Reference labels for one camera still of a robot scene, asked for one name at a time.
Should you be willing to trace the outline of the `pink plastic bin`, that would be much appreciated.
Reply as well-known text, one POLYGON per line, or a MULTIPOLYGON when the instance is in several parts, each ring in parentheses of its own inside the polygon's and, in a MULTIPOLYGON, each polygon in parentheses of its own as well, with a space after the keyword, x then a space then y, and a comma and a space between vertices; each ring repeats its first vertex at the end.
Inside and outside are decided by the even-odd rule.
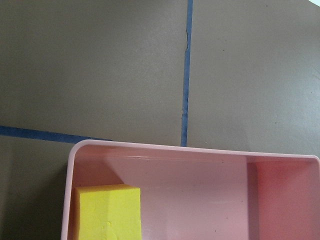
POLYGON ((61 238, 74 233, 74 188, 141 190, 145 240, 317 240, 313 155, 83 140, 70 151, 61 238))

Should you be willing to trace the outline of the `yellow foam block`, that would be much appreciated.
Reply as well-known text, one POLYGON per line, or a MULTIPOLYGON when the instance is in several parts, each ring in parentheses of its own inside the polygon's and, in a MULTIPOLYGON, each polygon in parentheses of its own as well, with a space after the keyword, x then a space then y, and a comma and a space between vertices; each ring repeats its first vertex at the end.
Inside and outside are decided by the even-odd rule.
POLYGON ((141 240, 141 189, 127 184, 74 189, 74 240, 141 240))

